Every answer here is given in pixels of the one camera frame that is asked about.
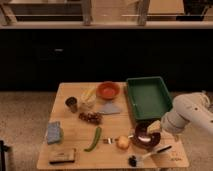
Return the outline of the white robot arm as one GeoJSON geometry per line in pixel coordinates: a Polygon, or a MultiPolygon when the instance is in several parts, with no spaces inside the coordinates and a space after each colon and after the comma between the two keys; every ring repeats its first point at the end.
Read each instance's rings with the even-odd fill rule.
{"type": "Polygon", "coordinates": [[[147,132],[159,133],[164,130],[170,134],[180,134],[188,123],[192,123],[213,135],[213,113],[209,107],[210,99],[205,93],[178,95],[173,99],[172,109],[160,121],[150,124],[147,132]]]}

